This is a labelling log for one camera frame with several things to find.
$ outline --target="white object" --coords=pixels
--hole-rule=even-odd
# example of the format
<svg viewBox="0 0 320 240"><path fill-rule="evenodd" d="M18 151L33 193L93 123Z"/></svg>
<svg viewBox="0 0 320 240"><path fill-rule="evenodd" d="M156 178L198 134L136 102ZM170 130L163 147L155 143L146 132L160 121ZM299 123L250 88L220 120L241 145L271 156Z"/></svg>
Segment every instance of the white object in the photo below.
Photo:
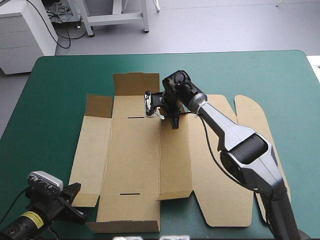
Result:
<svg viewBox="0 0 320 240"><path fill-rule="evenodd" d="M316 78L320 83L320 56L307 56L309 63L314 71Z"/></svg>
<svg viewBox="0 0 320 240"><path fill-rule="evenodd" d="M42 2L30 1L57 41ZM31 72L38 58L55 55L57 47L38 12L25 0L11 0L0 6L0 43L0 68L5 74Z"/></svg>
<svg viewBox="0 0 320 240"><path fill-rule="evenodd" d="M65 22L79 22L81 18L80 9L76 0L60 0L54 2L48 11L58 17L50 18L51 22L65 23Z"/></svg>
<svg viewBox="0 0 320 240"><path fill-rule="evenodd" d="M153 2L157 11L160 11L158 0L153 0ZM81 17L89 36L94 35L92 29L93 26L129 24L141 20L143 20L144 32L149 32L147 0L141 0L142 12L135 13L123 13L123 11L127 7L128 0L125 1L124 5L122 0L113 0L112 15L99 16L90 16L86 5L86 0L77 0L77 3L78 7L80 8Z"/></svg>

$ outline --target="unfolded cardboard box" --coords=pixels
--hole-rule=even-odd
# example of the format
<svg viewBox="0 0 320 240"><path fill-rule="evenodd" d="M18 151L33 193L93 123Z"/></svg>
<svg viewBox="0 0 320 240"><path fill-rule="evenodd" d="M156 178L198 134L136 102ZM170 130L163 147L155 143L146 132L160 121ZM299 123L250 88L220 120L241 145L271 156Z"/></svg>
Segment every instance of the unfolded cardboard box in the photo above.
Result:
<svg viewBox="0 0 320 240"><path fill-rule="evenodd" d="M188 198L192 191L209 226L249 226L253 193L214 164L201 121L182 115L179 129L172 130L169 119L145 117L144 93L159 92L159 74L114 74L113 82L114 100L87 96L69 181L81 183L75 207L94 207L100 197L89 228L95 233L159 232L160 201ZM208 95L208 101L237 122L224 96ZM262 130L269 129L267 120L259 122ZM209 138L219 158L213 131Z"/></svg>

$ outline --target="white cable tie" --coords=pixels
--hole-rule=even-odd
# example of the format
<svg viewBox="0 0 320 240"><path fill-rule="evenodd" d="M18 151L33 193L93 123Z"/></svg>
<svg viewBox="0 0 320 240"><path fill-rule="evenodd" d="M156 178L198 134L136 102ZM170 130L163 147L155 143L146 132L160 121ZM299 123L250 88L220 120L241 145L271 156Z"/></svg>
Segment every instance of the white cable tie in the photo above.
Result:
<svg viewBox="0 0 320 240"><path fill-rule="evenodd" d="M199 105L198 109L197 109L196 112L195 112L195 118L199 117L199 114L198 114L199 109L200 109L203 105L205 105L205 104L207 104L207 103L208 103L208 102L205 101L205 102L203 102L203 103L201 103L201 104Z"/></svg>

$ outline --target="cardboard flap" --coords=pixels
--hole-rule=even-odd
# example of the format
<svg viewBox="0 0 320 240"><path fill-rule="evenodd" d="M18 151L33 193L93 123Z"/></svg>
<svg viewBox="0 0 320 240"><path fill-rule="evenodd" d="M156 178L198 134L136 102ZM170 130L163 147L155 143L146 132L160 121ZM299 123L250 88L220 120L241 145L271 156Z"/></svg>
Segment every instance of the cardboard flap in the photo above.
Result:
<svg viewBox="0 0 320 240"><path fill-rule="evenodd" d="M165 192L160 194L158 200L160 201L160 200L170 200L170 199L185 199L190 197L191 193L192 193L192 190Z"/></svg>
<svg viewBox="0 0 320 240"><path fill-rule="evenodd" d="M86 96L85 116L111 118L113 99L110 96L88 94Z"/></svg>
<svg viewBox="0 0 320 240"><path fill-rule="evenodd" d="M113 119L103 194L159 194L160 128L160 118Z"/></svg>
<svg viewBox="0 0 320 240"><path fill-rule="evenodd" d="M186 198L193 190L187 116L172 129L169 118L161 121L160 200Z"/></svg>
<svg viewBox="0 0 320 240"><path fill-rule="evenodd" d="M257 102L255 102L254 100L252 100L247 96L237 95L234 98L234 102L236 107L236 118L237 118L238 124L254 129L257 133L261 134L270 143L272 143L275 157L278 163L278 168L279 168L279 171L281 172L281 175L284 180L284 184L287 188L289 199L291 200L288 181L286 179L285 172L282 168L281 161L280 161L280 158L276 149L276 145L272 137L268 120L264 110L261 108L261 106ZM258 199L258 204L259 204L259 208L260 208L263 220L266 221L266 211L262 203L261 197L259 194L256 194L256 197Z"/></svg>
<svg viewBox="0 0 320 240"><path fill-rule="evenodd" d="M158 196L158 194L104 194L99 201L97 226L106 228L102 229L103 233L159 232Z"/></svg>
<svg viewBox="0 0 320 240"><path fill-rule="evenodd" d="M223 95L208 95L208 102L235 123L237 118ZM252 222L253 193L230 180L214 163L199 118L187 116L193 191L206 223L211 227L247 227ZM218 137L207 126L215 158Z"/></svg>
<svg viewBox="0 0 320 240"><path fill-rule="evenodd" d="M72 206L94 208L98 202L99 196L99 194L78 193L73 200Z"/></svg>
<svg viewBox="0 0 320 240"><path fill-rule="evenodd" d="M115 73L113 85L116 96L144 96L146 91L160 91L159 73Z"/></svg>
<svg viewBox="0 0 320 240"><path fill-rule="evenodd" d="M112 118L144 118L146 116L145 96L115 96Z"/></svg>
<svg viewBox="0 0 320 240"><path fill-rule="evenodd" d="M112 98L88 95L69 184L81 183L73 202L77 207L94 207L100 195L112 119Z"/></svg>
<svg viewBox="0 0 320 240"><path fill-rule="evenodd" d="M160 225L156 220L87 222L87 226L97 234L160 232Z"/></svg>

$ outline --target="black cable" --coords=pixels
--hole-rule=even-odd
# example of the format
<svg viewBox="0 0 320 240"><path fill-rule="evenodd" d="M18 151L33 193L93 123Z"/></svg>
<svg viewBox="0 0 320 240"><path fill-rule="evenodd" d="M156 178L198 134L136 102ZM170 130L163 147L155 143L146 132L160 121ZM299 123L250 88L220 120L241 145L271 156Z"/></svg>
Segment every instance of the black cable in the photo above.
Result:
<svg viewBox="0 0 320 240"><path fill-rule="evenodd" d="M27 188L25 188L22 192L20 192L18 194L18 196L16 196L16 198L14 199L14 201L12 202L11 206L9 207L9 209L6 211L6 213L4 214L4 216L2 217L2 219L0 220L0 225L4 222L5 218L7 217L7 215L9 214L10 210L13 208L13 206L15 205L16 201L20 198L20 196L27 191L28 189L30 189L31 187L28 186Z"/></svg>
<svg viewBox="0 0 320 240"><path fill-rule="evenodd" d="M46 13L47 13L47 14L51 14L51 15L49 16L50 19L51 19L51 18L59 17L57 14L54 14L53 12L50 12L50 11L47 11ZM82 34L81 36L77 36L77 37L65 37L65 36L62 36L62 35L58 34L57 32L56 32L56 34L57 34L59 37L63 38L63 39L76 40L76 39L80 39L80 38L84 37L84 36L87 34L87 31L85 31L84 34Z"/></svg>
<svg viewBox="0 0 320 240"><path fill-rule="evenodd" d="M59 47L61 47L61 48L63 48L63 49L68 49L68 48L70 48L70 46L71 46L71 39L69 39L69 45L68 45L68 46L62 46L62 45L60 45L60 44L58 43L58 41L57 41L57 40L54 38L54 36L52 35L52 33L51 33L51 31L50 31L50 29L49 29L46 21L45 21L44 18L42 17L42 15L41 15L41 13L39 12L39 10L37 9L37 7L36 7L32 2L30 2L29 0L26 0L26 1L27 1L28 3L30 3L30 4L33 6L33 8L37 11L37 13L40 15L42 21L44 22L44 25L46 26L46 29L48 30L50 36L51 36L52 39L55 41L55 43L56 43Z"/></svg>
<svg viewBox="0 0 320 240"><path fill-rule="evenodd" d="M56 230L54 230L54 228L52 226L50 226L48 229L54 235L56 240L61 240L59 234L56 232Z"/></svg>
<svg viewBox="0 0 320 240"><path fill-rule="evenodd" d="M63 39L70 39L70 40L80 39L80 38L84 37L86 34L87 34L87 31L85 31L83 35L78 36L78 37L65 37L65 36L62 36L62 35L60 35L60 34L57 33L57 35L58 35L59 37L61 37L61 38L63 38Z"/></svg>

